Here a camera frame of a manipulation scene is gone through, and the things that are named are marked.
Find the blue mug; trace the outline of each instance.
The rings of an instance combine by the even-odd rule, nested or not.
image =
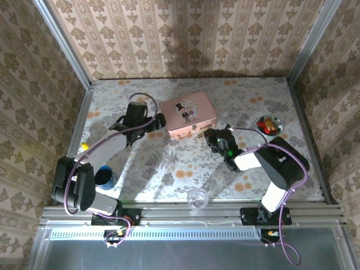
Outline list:
[[[113,170],[107,165],[103,165],[95,174],[95,185],[102,190],[110,190],[115,187],[118,178]]]

